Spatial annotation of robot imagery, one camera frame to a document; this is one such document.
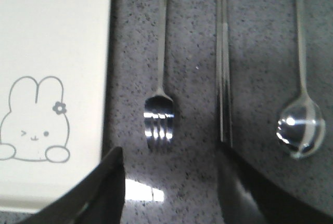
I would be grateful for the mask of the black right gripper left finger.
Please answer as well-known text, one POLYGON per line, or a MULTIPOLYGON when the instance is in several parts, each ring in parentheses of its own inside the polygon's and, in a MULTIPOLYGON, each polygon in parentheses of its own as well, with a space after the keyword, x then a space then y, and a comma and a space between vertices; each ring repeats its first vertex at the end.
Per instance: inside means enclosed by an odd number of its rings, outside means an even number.
POLYGON ((123 149, 115 147, 77 186, 20 223, 120 223, 124 201, 123 149))

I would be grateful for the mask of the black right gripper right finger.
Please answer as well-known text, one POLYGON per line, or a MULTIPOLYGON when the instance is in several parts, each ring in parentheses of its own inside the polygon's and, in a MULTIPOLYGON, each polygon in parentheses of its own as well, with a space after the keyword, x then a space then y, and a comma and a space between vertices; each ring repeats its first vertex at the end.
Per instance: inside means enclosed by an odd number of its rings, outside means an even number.
POLYGON ((217 195, 225 223, 332 223, 264 177, 225 143, 217 146, 217 195))

